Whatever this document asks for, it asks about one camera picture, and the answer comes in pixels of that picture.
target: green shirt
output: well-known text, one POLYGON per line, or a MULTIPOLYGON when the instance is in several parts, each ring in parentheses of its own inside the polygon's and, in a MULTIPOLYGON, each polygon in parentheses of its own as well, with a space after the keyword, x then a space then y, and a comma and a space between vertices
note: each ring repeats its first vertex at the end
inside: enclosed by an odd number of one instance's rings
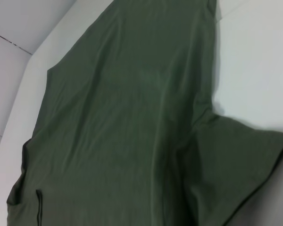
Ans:
POLYGON ((213 113, 215 7, 115 0, 49 69, 9 226, 228 222, 283 134, 213 113))

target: t-shirt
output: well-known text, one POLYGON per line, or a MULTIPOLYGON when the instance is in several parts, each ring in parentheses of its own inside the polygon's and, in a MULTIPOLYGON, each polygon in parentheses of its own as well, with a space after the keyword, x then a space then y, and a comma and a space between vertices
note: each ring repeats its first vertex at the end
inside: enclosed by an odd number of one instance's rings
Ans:
POLYGON ((114 0, 48 70, 9 226, 230 220, 271 174, 283 134, 213 113, 215 8, 114 0))

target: garment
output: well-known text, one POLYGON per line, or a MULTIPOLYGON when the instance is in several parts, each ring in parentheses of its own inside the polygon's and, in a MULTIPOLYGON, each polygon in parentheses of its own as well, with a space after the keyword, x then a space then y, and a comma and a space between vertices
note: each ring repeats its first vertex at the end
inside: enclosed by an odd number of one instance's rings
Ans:
POLYGON ((215 8, 115 0, 49 69, 9 226, 228 222, 269 177, 283 134, 213 113, 215 8))

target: olive green fabric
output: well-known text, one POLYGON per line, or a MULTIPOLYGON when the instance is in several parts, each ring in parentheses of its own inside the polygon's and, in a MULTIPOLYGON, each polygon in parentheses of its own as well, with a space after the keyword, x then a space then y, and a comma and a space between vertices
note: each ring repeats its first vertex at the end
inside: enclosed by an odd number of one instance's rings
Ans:
POLYGON ((215 7, 105 10, 48 71, 9 226, 227 223, 272 172, 283 134, 212 112, 215 7))

